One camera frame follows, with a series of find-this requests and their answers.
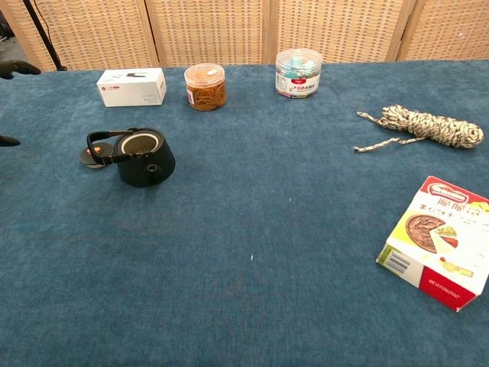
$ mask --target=woven rattan panel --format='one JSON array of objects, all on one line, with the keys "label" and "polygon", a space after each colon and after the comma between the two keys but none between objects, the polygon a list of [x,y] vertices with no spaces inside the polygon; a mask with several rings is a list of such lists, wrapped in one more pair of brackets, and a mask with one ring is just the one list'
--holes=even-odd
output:
[{"label": "woven rattan panel", "polygon": [[385,61],[403,0],[278,0],[277,51],[308,47],[325,62]]},{"label": "woven rattan panel", "polygon": [[418,6],[401,60],[489,58],[488,0],[428,0]]},{"label": "woven rattan panel", "polygon": [[261,63],[262,0],[147,0],[162,66]]},{"label": "woven rattan panel", "polygon": [[[40,66],[52,70],[53,62],[23,1],[6,2],[15,20],[21,23],[20,28]],[[37,0],[36,3],[49,25],[61,63],[69,70],[158,65],[143,0]]]}]

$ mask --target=container of paper clips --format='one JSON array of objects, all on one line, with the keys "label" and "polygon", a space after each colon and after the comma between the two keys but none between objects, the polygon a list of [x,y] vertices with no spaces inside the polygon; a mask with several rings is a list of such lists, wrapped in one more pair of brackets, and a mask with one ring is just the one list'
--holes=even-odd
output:
[{"label": "container of paper clips", "polygon": [[307,48],[284,50],[275,63],[275,89],[282,96],[306,98],[319,85],[322,55]]},{"label": "container of paper clips", "polygon": [[212,111],[226,104],[224,69],[214,63],[199,63],[185,70],[189,104],[199,111]]}]

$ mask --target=jar of rubber bands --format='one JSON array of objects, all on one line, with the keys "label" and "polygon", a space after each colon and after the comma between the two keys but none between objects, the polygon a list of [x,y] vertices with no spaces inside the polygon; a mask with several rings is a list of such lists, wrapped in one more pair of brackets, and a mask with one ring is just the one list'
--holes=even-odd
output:
[{"label": "jar of rubber bands", "polygon": [[212,111],[226,104],[224,69],[214,63],[199,63],[185,70],[186,92],[190,106]]}]

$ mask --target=product box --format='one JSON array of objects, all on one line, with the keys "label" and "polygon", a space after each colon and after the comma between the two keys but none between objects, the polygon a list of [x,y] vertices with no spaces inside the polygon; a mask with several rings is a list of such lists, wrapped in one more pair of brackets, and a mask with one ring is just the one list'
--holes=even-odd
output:
[{"label": "product box", "polygon": [[489,275],[489,200],[428,177],[377,262],[459,312]]},{"label": "product box", "polygon": [[106,107],[160,105],[167,92],[159,67],[106,70],[97,87]]}]

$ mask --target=black cable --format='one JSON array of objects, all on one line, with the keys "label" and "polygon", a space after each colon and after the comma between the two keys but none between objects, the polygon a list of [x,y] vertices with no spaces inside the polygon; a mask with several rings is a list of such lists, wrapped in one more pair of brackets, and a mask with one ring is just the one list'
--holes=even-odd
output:
[{"label": "black cable", "polygon": [[36,0],[32,0],[34,2],[34,6],[36,7],[37,9],[37,12],[39,13],[40,15],[40,18],[43,20],[44,22],[44,25],[46,25],[46,29],[47,29],[47,37],[49,38],[49,42],[53,43],[53,41],[51,40],[51,34],[49,32],[49,24],[46,22],[46,19],[44,19],[44,16],[43,16],[43,13],[40,12],[38,6],[37,6],[37,3],[36,3]]}]

